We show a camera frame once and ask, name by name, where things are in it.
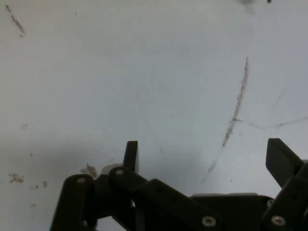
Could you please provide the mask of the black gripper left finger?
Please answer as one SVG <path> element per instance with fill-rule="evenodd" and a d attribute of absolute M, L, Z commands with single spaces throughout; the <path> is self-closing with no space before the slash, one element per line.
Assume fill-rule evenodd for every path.
<path fill-rule="evenodd" d="M 123 163 L 94 179 L 72 175 L 63 184 L 53 231 L 94 231 L 112 217 L 128 231 L 220 231 L 221 217 L 163 182 L 138 174 L 138 142 L 127 142 Z"/>

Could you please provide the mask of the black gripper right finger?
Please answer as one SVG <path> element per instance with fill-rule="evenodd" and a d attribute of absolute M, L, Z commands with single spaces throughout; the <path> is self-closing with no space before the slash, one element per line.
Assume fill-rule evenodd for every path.
<path fill-rule="evenodd" d="M 266 168 L 281 187 L 262 217 L 267 231 L 308 229 L 308 163 L 281 139 L 268 139 Z"/>

